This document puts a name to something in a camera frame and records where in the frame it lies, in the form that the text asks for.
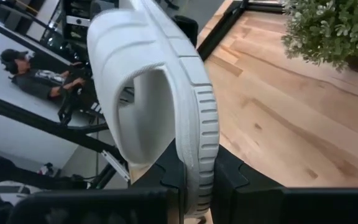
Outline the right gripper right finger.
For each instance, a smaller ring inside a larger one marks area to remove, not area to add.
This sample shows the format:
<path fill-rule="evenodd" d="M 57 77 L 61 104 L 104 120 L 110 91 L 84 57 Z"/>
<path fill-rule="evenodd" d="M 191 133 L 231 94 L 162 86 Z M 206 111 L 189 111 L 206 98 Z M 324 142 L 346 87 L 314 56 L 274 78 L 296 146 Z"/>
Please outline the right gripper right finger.
<path fill-rule="evenodd" d="M 358 188 L 285 187 L 220 146 L 214 224 L 358 224 Z"/>

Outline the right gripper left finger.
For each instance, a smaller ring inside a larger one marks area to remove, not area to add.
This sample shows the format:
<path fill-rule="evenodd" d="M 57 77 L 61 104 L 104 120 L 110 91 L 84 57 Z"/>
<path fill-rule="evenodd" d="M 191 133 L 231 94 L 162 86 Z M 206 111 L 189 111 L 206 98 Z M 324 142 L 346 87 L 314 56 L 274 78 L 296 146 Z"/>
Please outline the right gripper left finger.
<path fill-rule="evenodd" d="M 182 224 L 184 165 L 174 142 L 126 189 L 49 191 L 28 196 L 7 224 Z"/>

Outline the grey rubber slide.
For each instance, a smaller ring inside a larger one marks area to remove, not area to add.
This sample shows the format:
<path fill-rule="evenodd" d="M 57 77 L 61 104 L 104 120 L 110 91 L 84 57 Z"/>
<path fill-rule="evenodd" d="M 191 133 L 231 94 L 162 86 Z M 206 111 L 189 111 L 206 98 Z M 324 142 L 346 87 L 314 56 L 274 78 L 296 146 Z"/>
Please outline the grey rubber slide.
<path fill-rule="evenodd" d="M 89 62 L 98 101 L 121 156 L 154 163 L 174 144 L 185 166 L 185 215 L 209 209 L 219 115 L 204 63 L 154 0 L 122 0 L 90 22 Z"/>

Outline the person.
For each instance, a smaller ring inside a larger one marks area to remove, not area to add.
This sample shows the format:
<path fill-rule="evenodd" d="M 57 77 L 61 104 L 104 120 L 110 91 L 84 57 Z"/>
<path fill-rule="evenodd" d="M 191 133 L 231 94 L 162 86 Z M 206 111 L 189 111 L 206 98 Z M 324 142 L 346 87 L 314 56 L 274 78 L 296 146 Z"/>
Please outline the person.
<path fill-rule="evenodd" d="M 3 50 L 0 54 L 0 62 L 5 66 L 5 71 L 12 75 L 11 81 L 25 93 L 37 98 L 55 100 L 61 97 L 64 90 L 70 91 L 86 83 L 86 80 L 80 77 L 73 79 L 69 70 L 57 73 L 32 68 L 28 54 L 28 51 L 14 49 Z"/>

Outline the potted green plant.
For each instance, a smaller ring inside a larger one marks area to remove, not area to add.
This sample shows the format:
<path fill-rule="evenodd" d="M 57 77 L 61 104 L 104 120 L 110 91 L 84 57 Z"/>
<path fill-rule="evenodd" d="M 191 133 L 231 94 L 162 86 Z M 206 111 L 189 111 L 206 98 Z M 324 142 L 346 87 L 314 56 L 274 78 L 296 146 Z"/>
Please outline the potted green plant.
<path fill-rule="evenodd" d="M 358 0 L 283 0 L 288 58 L 358 72 Z"/>

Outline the black equipment rack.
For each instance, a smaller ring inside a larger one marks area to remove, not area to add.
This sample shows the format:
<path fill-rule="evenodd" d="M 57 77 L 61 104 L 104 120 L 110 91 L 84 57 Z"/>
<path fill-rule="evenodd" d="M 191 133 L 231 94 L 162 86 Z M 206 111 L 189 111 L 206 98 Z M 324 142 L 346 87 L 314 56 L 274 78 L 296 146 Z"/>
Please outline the black equipment rack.
<path fill-rule="evenodd" d="M 61 0 L 63 38 L 86 48 L 91 20 L 104 10 L 117 8 L 119 0 Z"/>

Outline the silver aluminium rail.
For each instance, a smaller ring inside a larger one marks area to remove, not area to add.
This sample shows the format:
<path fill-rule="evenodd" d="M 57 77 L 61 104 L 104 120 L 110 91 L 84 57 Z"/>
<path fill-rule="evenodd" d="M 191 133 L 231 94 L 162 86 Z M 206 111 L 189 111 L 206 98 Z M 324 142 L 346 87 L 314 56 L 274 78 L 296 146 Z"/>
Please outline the silver aluminium rail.
<path fill-rule="evenodd" d="M 129 172 L 127 171 L 126 167 L 122 165 L 110 152 L 103 151 L 101 154 L 127 183 L 131 181 Z"/>

